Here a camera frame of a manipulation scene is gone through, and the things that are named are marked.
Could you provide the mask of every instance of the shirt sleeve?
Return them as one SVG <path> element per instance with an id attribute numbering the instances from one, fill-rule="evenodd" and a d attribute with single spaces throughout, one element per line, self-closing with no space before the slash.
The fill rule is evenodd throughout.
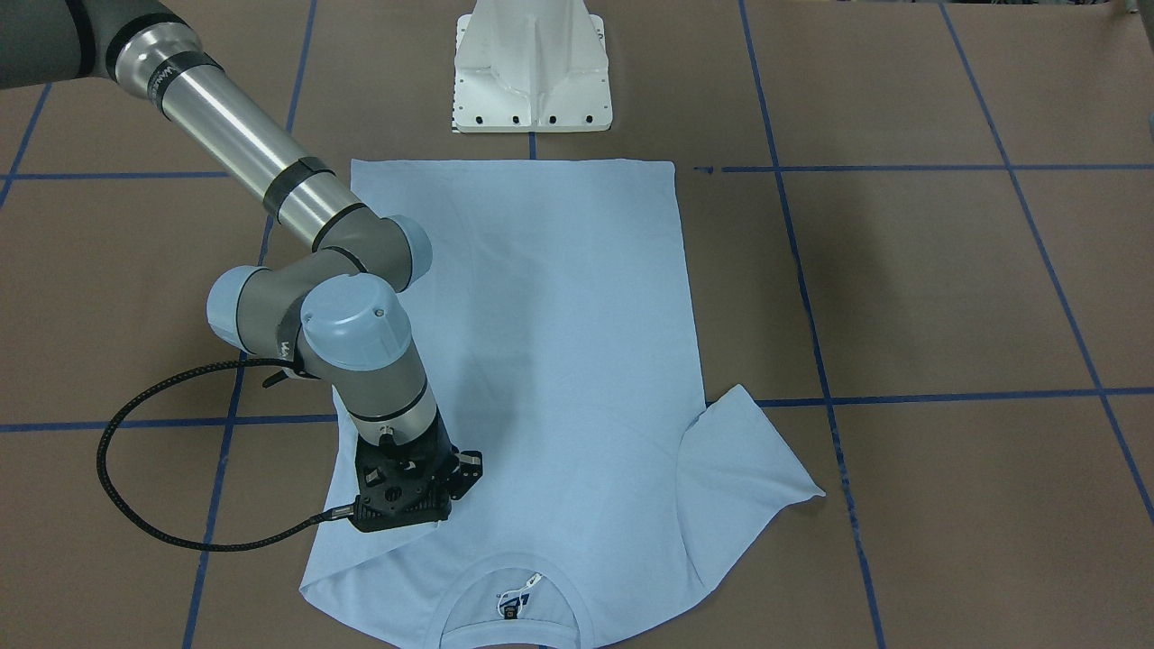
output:
<path id="1" fill-rule="evenodd" d="M 707 591 L 778 512 L 825 495 L 742 386 L 685 431 L 676 493 L 685 552 Z"/>

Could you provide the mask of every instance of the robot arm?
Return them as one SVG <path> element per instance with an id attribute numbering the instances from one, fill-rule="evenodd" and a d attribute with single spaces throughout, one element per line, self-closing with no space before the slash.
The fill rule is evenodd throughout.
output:
<path id="1" fill-rule="evenodd" d="M 359 432 L 361 531 L 448 517 L 481 473 L 449 441 L 396 293 L 428 270 L 424 230 L 377 217 L 269 118 L 155 0 L 0 0 L 0 88 L 103 76 L 151 102 L 312 254 L 239 267 L 209 294 L 226 342 L 331 383 Z"/>

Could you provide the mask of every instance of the t-shirt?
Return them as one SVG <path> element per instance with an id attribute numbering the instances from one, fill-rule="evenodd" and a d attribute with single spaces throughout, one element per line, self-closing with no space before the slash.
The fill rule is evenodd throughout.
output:
<path id="1" fill-rule="evenodd" d="M 353 191 L 428 231 L 400 299 L 485 475 L 441 523 L 323 524 L 313 605 L 403 649 L 600 647 L 700 602 L 822 494 L 742 387 L 705 409 L 670 164 L 354 162 Z M 335 401 L 327 507 L 357 494 Z"/>

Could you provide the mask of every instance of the cable connector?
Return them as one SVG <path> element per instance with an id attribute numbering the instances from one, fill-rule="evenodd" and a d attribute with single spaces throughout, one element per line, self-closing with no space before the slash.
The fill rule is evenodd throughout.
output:
<path id="1" fill-rule="evenodd" d="M 321 514 L 322 521 L 343 521 L 345 519 L 352 519 L 357 514 L 357 503 L 350 502 L 349 505 L 342 505 L 340 507 L 334 507 L 332 509 L 325 510 Z"/>

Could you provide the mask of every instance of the grid line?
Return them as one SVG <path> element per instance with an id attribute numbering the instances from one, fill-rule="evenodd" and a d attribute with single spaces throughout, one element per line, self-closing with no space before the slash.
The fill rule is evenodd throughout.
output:
<path id="1" fill-rule="evenodd" d="M 770 159 L 773 163 L 773 179 L 778 188 L 778 199 L 781 202 L 781 216 L 785 219 L 786 234 L 789 238 L 789 253 L 793 255 L 794 266 L 797 273 L 797 289 L 801 293 L 802 306 L 805 309 L 805 319 L 809 323 L 809 334 L 814 343 L 814 361 L 817 365 L 817 378 L 822 385 L 822 401 L 825 405 L 825 417 L 830 424 L 830 435 L 833 440 L 833 453 L 838 462 L 838 472 L 841 475 L 841 492 L 846 498 L 846 509 L 849 516 L 849 529 L 854 538 L 854 547 L 857 551 L 857 565 L 862 573 L 862 584 L 865 589 L 865 599 L 869 604 L 870 619 L 874 625 L 874 637 L 878 649 L 885 649 L 885 632 L 882 628 L 882 616 L 878 611 L 877 596 L 874 591 L 874 577 L 869 568 L 869 559 L 865 557 L 865 546 L 862 542 L 861 525 L 857 521 L 857 505 L 854 501 L 853 490 L 849 483 L 849 469 L 846 467 L 846 456 L 841 448 L 841 433 L 838 430 L 837 413 L 833 408 L 833 398 L 830 393 L 830 381 L 825 373 L 825 361 L 822 358 L 822 345 L 817 335 L 817 322 L 814 319 L 814 308 L 809 300 L 809 291 L 805 288 L 805 271 L 802 268 L 801 252 L 797 247 L 797 237 L 794 232 L 793 217 L 789 211 L 789 199 L 786 195 L 785 176 L 781 171 L 781 163 L 778 158 L 777 142 L 773 137 L 773 125 L 770 120 L 769 105 L 765 100 L 765 89 L 762 87 L 762 74 L 757 67 L 757 52 L 754 47 L 754 37 L 749 29 L 749 15 L 745 12 L 745 0 L 737 0 L 737 9 L 741 13 L 742 30 L 745 36 L 745 46 L 749 51 L 749 65 L 754 74 L 754 84 L 757 89 L 757 100 L 762 109 L 762 121 L 765 127 L 765 140 L 770 148 Z"/>
<path id="2" fill-rule="evenodd" d="M 217 455 L 216 477 L 212 479 L 212 495 L 209 498 L 209 514 L 204 521 L 204 536 L 201 543 L 212 543 L 216 532 L 216 515 L 224 491 L 224 473 L 228 468 L 228 452 L 232 448 L 232 432 L 235 428 L 237 409 L 240 404 L 240 388 L 245 382 L 245 368 L 237 368 L 237 380 L 233 383 L 232 397 L 228 400 L 228 416 L 225 418 L 224 435 L 220 438 L 220 452 Z M 192 649 L 193 636 L 196 633 L 196 619 L 200 617 L 201 597 L 204 592 L 204 577 L 209 572 L 209 553 L 201 551 L 196 562 L 196 579 L 193 581 L 193 595 L 188 602 L 188 619 L 185 622 L 183 649 Z"/>
<path id="3" fill-rule="evenodd" d="M 721 173 L 835 173 L 850 171 L 1154 171 L 1154 164 L 817 164 L 722 166 Z"/>
<path id="4" fill-rule="evenodd" d="M 1154 386 L 1129 388 L 1104 388 L 1107 396 L 1149 396 L 1154 395 Z M 1097 397 L 1096 389 L 1066 390 L 1010 390 L 996 393 L 931 393 L 899 395 L 864 395 L 832 396 L 833 405 L 877 405 L 886 403 L 949 403 L 959 401 L 1009 401 L 1036 398 L 1082 398 Z M 797 398 L 756 398 L 759 408 L 810 408 L 825 405 L 824 397 Z M 309 415 L 248 415 L 233 419 L 237 426 L 297 425 L 297 424 L 332 424 L 337 416 L 332 412 L 315 412 Z M 120 425 L 121 428 L 188 428 L 198 426 L 223 426 L 226 417 L 189 417 L 173 419 L 130 419 Z M 107 422 L 30 422 L 24 424 L 0 424 L 2 433 L 100 431 Z"/>
<path id="5" fill-rule="evenodd" d="M 1089 348 L 1086 345 L 1086 340 L 1082 337 L 1081 329 L 1078 327 L 1078 320 L 1074 318 L 1073 308 L 1071 308 L 1070 301 L 1066 299 L 1066 293 L 1062 289 L 1062 282 L 1058 281 L 1057 270 L 1054 268 L 1050 254 L 1046 249 L 1046 243 L 1042 240 L 1042 233 L 1037 229 L 1037 223 L 1034 221 L 1034 214 L 1029 209 L 1029 202 L 1026 201 L 1026 194 L 1021 188 L 1021 184 L 1018 181 L 1018 173 L 1014 171 L 1014 166 L 1010 163 L 1010 155 L 1006 152 L 1005 146 L 1002 142 L 1002 136 L 998 134 L 998 128 L 994 124 L 994 115 L 990 113 L 989 105 L 986 103 L 986 97 L 982 95 L 982 90 L 977 85 L 977 79 L 974 76 L 974 70 L 969 66 L 969 59 L 966 57 L 966 50 L 962 47 L 961 39 L 958 37 L 958 32 L 953 28 L 953 21 L 950 20 L 950 13 L 946 10 L 945 5 L 938 5 L 938 10 L 942 12 L 942 18 L 945 21 L 945 27 L 950 31 L 950 38 L 953 39 L 954 47 L 958 50 L 958 55 L 961 58 L 961 65 L 966 70 L 966 76 L 969 79 L 971 85 L 973 87 L 974 96 L 977 98 L 977 103 L 982 109 L 982 114 L 986 115 L 986 122 L 990 127 L 990 134 L 994 135 L 994 143 L 997 144 L 998 154 L 1002 155 L 1002 162 L 1005 163 L 1006 173 L 1010 174 L 1010 181 L 1013 184 L 1014 193 L 1018 195 L 1018 202 L 1021 204 L 1022 214 L 1026 216 L 1026 223 L 1029 225 L 1029 231 L 1034 236 L 1034 243 L 1037 246 L 1039 255 L 1041 255 L 1042 262 L 1046 264 L 1046 271 L 1050 276 L 1050 283 L 1054 284 L 1054 292 L 1057 294 L 1058 301 L 1062 304 L 1062 311 L 1065 313 L 1066 321 L 1070 323 L 1070 330 L 1073 333 L 1074 341 L 1078 343 L 1078 349 L 1086 364 L 1086 371 L 1089 372 L 1091 381 L 1093 381 L 1094 389 L 1102 402 L 1102 409 L 1106 411 L 1106 417 L 1110 422 L 1110 430 L 1114 432 L 1114 438 L 1118 443 L 1119 450 L 1122 450 L 1122 456 L 1123 460 L 1125 460 L 1126 468 L 1130 469 L 1130 476 L 1134 482 L 1134 487 L 1138 490 L 1138 495 L 1141 498 L 1142 505 L 1146 507 L 1146 515 L 1149 517 L 1151 522 L 1154 523 L 1154 503 L 1151 502 L 1149 492 L 1146 490 L 1142 476 L 1138 471 L 1138 464 L 1134 462 L 1134 456 L 1130 452 L 1130 445 L 1126 442 L 1122 427 L 1118 425 L 1118 420 L 1114 415 L 1114 408 L 1110 406 L 1110 400 L 1108 398 L 1106 389 L 1102 386 L 1102 379 L 1099 376 L 1097 368 L 1094 366 L 1094 359 L 1091 358 Z"/>
<path id="6" fill-rule="evenodd" d="M 36 107 L 32 109 L 32 114 L 28 118 L 28 126 L 24 127 L 24 135 L 20 139 L 20 148 L 16 149 L 16 155 L 12 158 L 12 166 L 8 167 L 3 186 L 0 187 L 0 208 L 8 200 L 8 192 L 12 191 L 16 172 L 20 171 L 20 163 L 23 162 L 24 154 L 28 152 L 28 143 L 32 141 L 32 132 L 36 130 L 36 122 L 39 121 L 40 112 L 44 111 L 44 104 L 48 100 L 48 92 L 52 92 L 52 84 L 45 83 L 44 89 L 40 90 L 40 97 L 36 100 Z"/>
<path id="7" fill-rule="evenodd" d="M 529 159 L 538 159 L 537 134 L 529 134 Z M 697 171 L 713 173 L 714 167 L 695 166 Z M 1154 164 L 1016 164 L 1014 171 L 1154 171 Z M 730 165 L 721 173 L 848 173 L 876 171 L 1005 171 L 1004 164 L 857 164 L 857 165 Z M 120 171 L 120 172 L 61 172 L 61 173 L 3 173 L 6 184 L 17 181 L 62 180 L 187 180 L 196 178 L 227 178 L 224 171 Z"/>

